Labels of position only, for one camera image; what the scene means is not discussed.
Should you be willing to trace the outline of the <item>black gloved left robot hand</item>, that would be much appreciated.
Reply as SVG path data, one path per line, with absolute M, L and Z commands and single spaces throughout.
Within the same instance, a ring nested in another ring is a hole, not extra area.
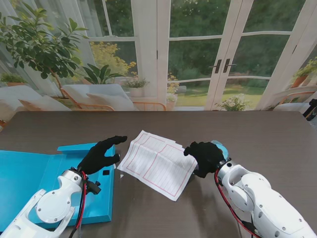
M 84 159 L 77 167 L 78 172 L 84 172 L 86 175 L 91 175 L 104 167 L 111 166 L 120 161 L 119 154 L 113 156 L 106 156 L 106 151 L 113 145 L 118 145 L 127 140 L 127 136 L 114 136 L 103 141 L 99 141 L 93 146 Z

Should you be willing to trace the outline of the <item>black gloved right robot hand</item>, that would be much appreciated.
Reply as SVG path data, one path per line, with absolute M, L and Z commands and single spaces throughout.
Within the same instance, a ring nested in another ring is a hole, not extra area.
M 192 142 L 183 154 L 195 158 L 198 168 L 194 169 L 194 174 L 200 178 L 205 178 L 208 173 L 215 173 L 218 165 L 224 161 L 222 151 L 211 142 Z

